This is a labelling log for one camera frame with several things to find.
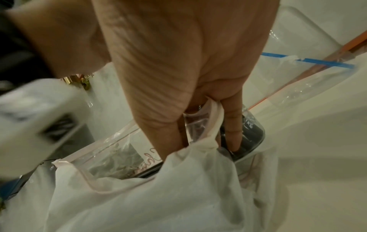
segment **white fabric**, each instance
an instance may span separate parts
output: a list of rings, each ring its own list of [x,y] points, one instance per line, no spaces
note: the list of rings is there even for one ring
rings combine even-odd
[[[242,188],[233,162],[217,151],[223,108],[207,104],[201,139],[169,155],[149,179],[96,179],[68,162],[55,163],[44,232],[262,231],[274,202],[276,157],[261,159],[256,191]],[[272,168],[264,171],[264,164]]]

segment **human hand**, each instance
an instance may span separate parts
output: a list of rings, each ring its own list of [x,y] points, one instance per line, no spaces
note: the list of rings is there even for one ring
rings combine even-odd
[[[164,160],[177,126],[206,96],[221,101],[230,150],[242,139],[242,86],[267,41],[274,0],[92,0],[137,124]]]
[[[33,0],[7,15],[56,77],[89,74],[110,62],[91,0]]]

